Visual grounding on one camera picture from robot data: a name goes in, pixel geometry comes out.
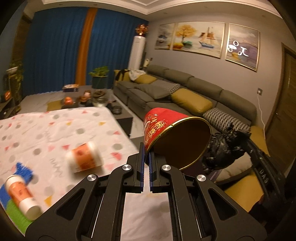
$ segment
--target silver screw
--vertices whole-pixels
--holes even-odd
[[[167,164],[163,165],[161,168],[164,171],[169,171],[171,169],[170,165],[167,165]]]
[[[96,175],[94,175],[94,174],[90,174],[90,175],[87,176],[87,179],[88,179],[90,182],[92,182],[92,181],[96,180]]]
[[[196,179],[199,180],[200,182],[204,182],[207,178],[205,177],[205,175],[198,175]]]
[[[131,165],[125,164],[125,165],[122,166],[122,169],[125,170],[125,171],[129,171],[131,169]]]

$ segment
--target yellow tree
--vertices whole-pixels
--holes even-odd
[[[184,24],[180,26],[176,32],[177,37],[182,37],[182,41],[184,41],[184,38],[186,37],[192,37],[196,33],[196,29],[193,28],[191,25]]]

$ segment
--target ceiling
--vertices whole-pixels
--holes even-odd
[[[267,0],[27,0],[29,17],[56,7],[97,7],[124,12],[148,21],[189,14],[224,13],[271,23],[281,17]]]

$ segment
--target wall outlet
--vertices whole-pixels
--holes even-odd
[[[260,89],[260,88],[258,88],[258,90],[257,90],[257,94],[258,94],[258,95],[262,95],[262,92],[263,92],[263,90]]]

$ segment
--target framed painting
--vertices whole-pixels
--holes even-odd
[[[177,24],[173,50],[221,58],[225,23],[182,22]]]
[[[174,28],[175,23],[162,24],[159,26],[155,49],[170,49]]]
[[[257,71],[260,32],[256,29],[229,24],[225,59]]]

